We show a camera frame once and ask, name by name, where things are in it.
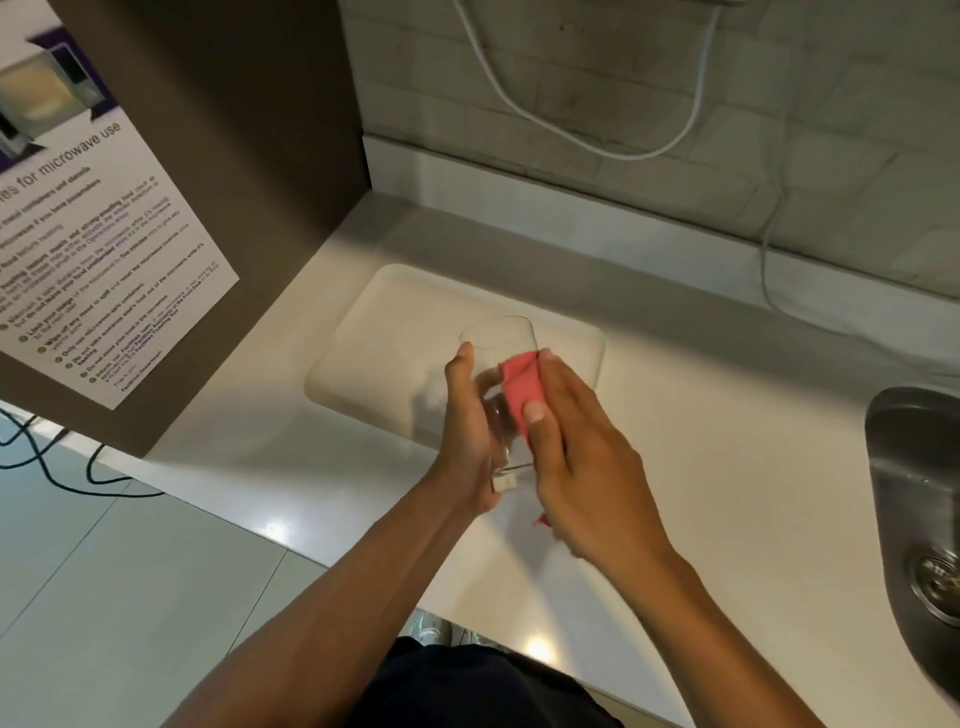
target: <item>stainless steel sink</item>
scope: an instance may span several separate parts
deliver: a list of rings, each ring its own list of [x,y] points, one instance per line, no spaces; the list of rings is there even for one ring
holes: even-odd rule
[[[914,659],[960,700],[960,400],[888,389],[866,429],[894,616]]]

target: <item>printed notice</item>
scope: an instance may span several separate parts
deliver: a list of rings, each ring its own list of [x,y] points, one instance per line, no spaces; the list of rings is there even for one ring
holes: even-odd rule
[[[0,351],[114,408],[237,277],[47,6],[0,28]]]

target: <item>pink sponge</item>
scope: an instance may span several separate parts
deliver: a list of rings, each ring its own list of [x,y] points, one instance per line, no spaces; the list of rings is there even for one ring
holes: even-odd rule
[[[530,444],[530,436],[527,433],[527,424],[523,422],[523,407],[528,401],[546,401],[540,381],[540,367],[537,366],[539,355],[540,352],[518,354],[500,365],[500,373],[503,375],[500,388],[527,445]]]

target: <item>floor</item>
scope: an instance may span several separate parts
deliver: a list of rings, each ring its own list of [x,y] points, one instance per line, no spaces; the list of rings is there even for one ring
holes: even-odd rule
[[[0,440],[14,433],[0,425]],[[0,464],[32,452],[25,438]],[[55,446],[60,482],[85,459]],[[107,468],[95,474],[111,476]],[[0,725],[156,728],[324,567],[170,496],[77,496],[39,466],[0,472]],[[605,695],[628,728],[661,723]]]

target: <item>black cable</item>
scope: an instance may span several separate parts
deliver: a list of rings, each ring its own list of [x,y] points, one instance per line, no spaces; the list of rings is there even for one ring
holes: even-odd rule
[[[0,440],[0,448],[5,448],[7,445],[12,444],[20,435],[23,434],[23,431],[25,429],[27,429],[30,425],[35,423],[37,420],[39,420],[39,417],[37,415],[32,415],[31,418],[27,420],[27,422],[25,422],[23,425],[18,423],[16,420],[13,420],[17,424],[16,434],[13,435],[10,440]]]
[[[22,460],[22,461],[20,461],[19,463],[13,463],[12,465],[0,465],[0,471],[15,471],[17,468],[22,468],[22,467],[25,466],[25,465],[30,465],[31,463],[35,463],[37,460],[39,460],[41,457],[43,457],[45,454],[47,454],[47,452],[50,451],[50,448],[52,448],[54,445],[56,445],[56,444],[57,444],[60,440],[62,440],[64,437],[66,437],[67,434],[69,434],[69,432],[70,432],[70,430],[68,430],[68,429],[65,427],[65,428],[62,429],[60,432],[58,432],[58,433],[57,433],[57,436],[54,437],[54,439],[51,440],[49,443],[47,443],[46,446],[45,446],[40,452],[38,452],[36,455],[34,455],[33,457],[28,457],[26,460]]]
[[[90,455],[90,459],[86,461],[86,479],[93,485],[109,485],[110,483],[122,483],[125,480],[133,480],[133,478],[124,475],[123,477],[114,477],[110,480],[94,480],[93,479],[93,464],[97,461],[97,456],[103,451],[106,445],[98,446],[93,454]]]
[[[2,414],[11,422],[16,423],[17,425],[20,424],[16,420],[16,418],[6,410],[0,409],[0,414]],[[34,451],[34,457],[28,461],[24,461],[23,463],[21,463],[16,467],[20,468],[20,467],[23,467],[24,465],[28,465],[36,461],[40,464],[40,467],[43,469],[43,474],[46,476],[47,480],[50,482],[51,485],[53,485],[56,488],[60,488],[62,491],[66,491],[67,493],[76,493],[79,496],[142,498],[142,497],[157,497],[157,496],[163,495],[162,492],[144,493],[140,495],[135,495],[132,493],[96,493],[95,491],[82,491],[78,488],[71,488],[69,485],[63,485],[63,483],[58,482],[57,479],[54,478],[53,474],[50,472],[50,468],[47,466],[47,461],[43,459],[43,455],[46,453],[47,450],[50,449],[51,446],[53,446],[54,443],[66,437],[67,432],[69,432],[69,430],[64,428],[57,434],[57,437],[54,438],[53,442],[51,442],[45,448],[41,449],[40,446],[36,443],[36,439],[34,438],[34,433],[31,432],[29,429],[24,429],[23,434],[26,436],[27,440],[30,442],[30,447]],[[100,450],[102,450],[103,447],[104,446],[101,445],[100,447],[97,448],[96,452],[94,452],[94,457],[100,453]],[[90,460],[87,461],[86,468],[88,473],[90,471],[92,462],[93,462],[93,457],[91,457]],[[118,478],[118,479],[132,480],[132,478]]]

